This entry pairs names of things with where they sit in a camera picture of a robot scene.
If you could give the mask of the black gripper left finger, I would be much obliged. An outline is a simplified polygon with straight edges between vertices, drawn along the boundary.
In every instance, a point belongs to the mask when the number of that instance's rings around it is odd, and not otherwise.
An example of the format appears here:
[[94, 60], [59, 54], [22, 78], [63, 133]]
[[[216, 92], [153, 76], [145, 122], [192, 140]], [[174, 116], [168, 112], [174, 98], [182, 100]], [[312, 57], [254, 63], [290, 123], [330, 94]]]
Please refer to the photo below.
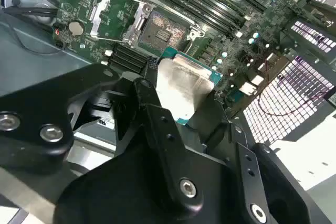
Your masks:
[[172, 114], [161, 106], [145, 78], [131, 81], [101, 64], [89, 65], [1, 97], [1, 167], [30, 174], [54, 174], [64, 164], [74, 132], [94, 120], [92, 110], [112, 109], [122, 158], [120, 173], [110, 162], [74, 181], [64, 203], [111, 204], [108, 189], [126, 187], [131, 196], [147, 191], [169, 211], [199, 211], [196, 186]]

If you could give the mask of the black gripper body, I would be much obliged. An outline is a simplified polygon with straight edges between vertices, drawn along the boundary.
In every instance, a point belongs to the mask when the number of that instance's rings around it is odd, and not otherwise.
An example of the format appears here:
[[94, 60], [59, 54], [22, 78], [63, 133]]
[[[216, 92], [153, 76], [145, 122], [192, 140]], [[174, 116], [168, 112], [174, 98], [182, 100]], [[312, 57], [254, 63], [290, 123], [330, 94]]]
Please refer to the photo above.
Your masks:
[[228, 167], [186, 153], [204, 195], [196, 216], [181, 219], [167, 204], [159, 166], [141, 144], [74, 180], [57, 202], [55, 223], [242, 223]]

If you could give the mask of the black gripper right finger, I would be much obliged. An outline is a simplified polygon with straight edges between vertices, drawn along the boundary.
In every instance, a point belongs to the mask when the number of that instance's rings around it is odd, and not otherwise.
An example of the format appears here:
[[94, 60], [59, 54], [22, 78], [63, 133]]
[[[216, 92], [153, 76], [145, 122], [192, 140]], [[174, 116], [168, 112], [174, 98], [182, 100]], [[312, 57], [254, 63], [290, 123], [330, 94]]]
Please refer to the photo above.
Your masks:
[[319, 207], [275, 152], [257, 143], [209, 94], [194, 114], [204, 152], [223, 161], [246, 223], [319, 223]]

